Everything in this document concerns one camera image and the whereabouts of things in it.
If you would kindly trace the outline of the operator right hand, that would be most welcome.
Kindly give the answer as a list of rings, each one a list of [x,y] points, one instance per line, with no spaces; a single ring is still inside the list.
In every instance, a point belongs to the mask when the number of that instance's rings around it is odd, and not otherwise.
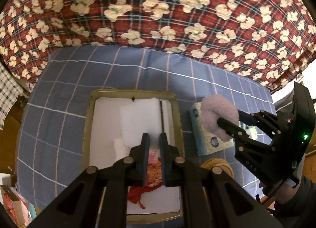
[[[288,184],[283,184],[276,192],[276,202],[282,205],[286,204],[296,195],[299,187],[300,184],[298,184],[295,188],[289,186]]]

